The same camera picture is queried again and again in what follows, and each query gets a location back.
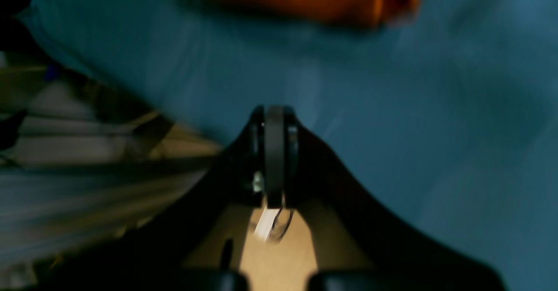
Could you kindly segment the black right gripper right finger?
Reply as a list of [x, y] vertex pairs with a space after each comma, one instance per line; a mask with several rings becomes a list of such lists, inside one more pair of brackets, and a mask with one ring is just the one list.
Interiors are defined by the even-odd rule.
[[500, 276], [413, 228], [370, 195], [294, 111], [276, 107], [276, 203], [310, 228], [309, 291], [504, 291]]

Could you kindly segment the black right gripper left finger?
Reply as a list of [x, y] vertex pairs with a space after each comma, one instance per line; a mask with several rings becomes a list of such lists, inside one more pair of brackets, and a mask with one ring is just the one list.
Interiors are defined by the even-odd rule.
[[257, 106], [239, 137], [187, 194], [151, 222], [71, 259], [41, 291], [247, 291], [232, 269], [235, 240], [226, 236], [199, 254], [215, 265], [183, 266], [227, 208], [276, 203], [276, 108]]

